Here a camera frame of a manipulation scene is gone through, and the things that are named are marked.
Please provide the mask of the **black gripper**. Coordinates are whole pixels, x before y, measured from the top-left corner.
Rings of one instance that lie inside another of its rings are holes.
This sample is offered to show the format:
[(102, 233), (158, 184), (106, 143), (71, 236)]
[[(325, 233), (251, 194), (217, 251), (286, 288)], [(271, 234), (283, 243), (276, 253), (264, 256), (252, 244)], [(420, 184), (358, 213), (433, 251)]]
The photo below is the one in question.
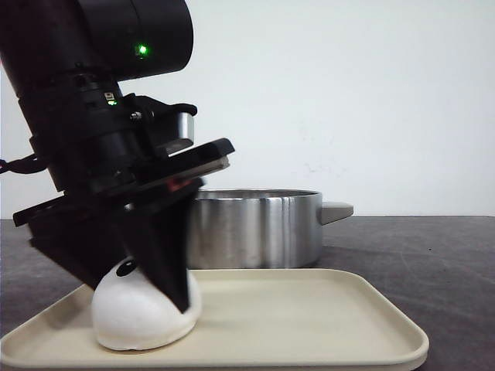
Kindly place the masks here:
[[(130, 199), (130, 209), (123, 212), (123, 241), (145, 277), (183, 313), (190, 306), (186, 243), (190, 210), (203, 185), (199, 177), (228, 167), (227, 156), (233, 152), (229, 139), (217, 139), (122, 170), (95, 189), (66, 191), (14, 213), (13, 221), (16, 226), (28, 224), (33, 247), (95, 289), (104, 275), (127, 257), (125, 248), (103, 217), (87, 209), (53, 207), (84, 204), (92, 197), (130, 195), (158, 186)], [(193, 180), (169, 188), (164, 184), (170, 179)]]

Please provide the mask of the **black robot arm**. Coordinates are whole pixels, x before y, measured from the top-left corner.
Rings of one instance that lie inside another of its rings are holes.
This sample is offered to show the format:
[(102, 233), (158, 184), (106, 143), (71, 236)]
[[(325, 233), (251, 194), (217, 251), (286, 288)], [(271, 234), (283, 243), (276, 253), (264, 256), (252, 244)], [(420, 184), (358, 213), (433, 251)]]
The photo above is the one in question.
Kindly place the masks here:
[(229, 140), (195, 146), (192, 104), (119, 84), (183, 69), (193, 51), (184, 1), (3, 1), (1, 61), (33, 153), (2, 172), (50, 173), (60, 196), (13, 215), (31, 244), (95, 288), (120, 261), (180, 312), (190, 306), (189, 211)]

